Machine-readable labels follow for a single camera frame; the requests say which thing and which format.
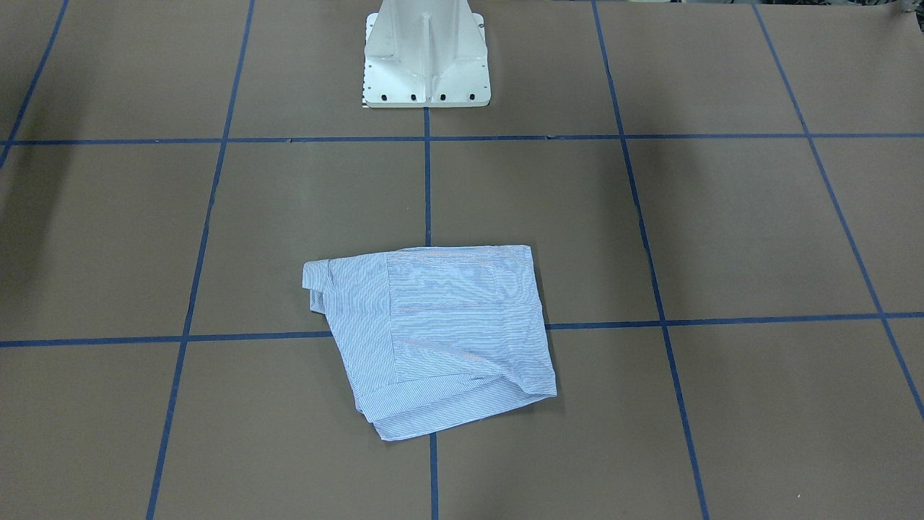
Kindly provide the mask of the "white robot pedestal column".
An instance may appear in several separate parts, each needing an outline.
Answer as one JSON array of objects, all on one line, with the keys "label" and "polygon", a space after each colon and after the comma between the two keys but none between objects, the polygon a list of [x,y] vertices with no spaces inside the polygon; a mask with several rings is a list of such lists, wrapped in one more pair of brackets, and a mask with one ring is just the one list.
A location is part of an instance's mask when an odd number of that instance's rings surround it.
[{"label": "white robot pedestal column", "polygon": [[485,108],[492,98],[482,14],[468,1],[383,1],[365,20],[366,108]]}]

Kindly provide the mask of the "light blue striped shirt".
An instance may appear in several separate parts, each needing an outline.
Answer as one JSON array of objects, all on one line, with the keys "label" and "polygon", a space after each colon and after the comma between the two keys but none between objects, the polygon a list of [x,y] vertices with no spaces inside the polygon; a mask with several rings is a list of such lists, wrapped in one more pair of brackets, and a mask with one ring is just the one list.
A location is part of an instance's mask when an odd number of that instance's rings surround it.
[{"label": "light blue striped shirt", "polygon": [[557,397],[529,246],[420,247],[304,263],[355,408],[405,441]]}]

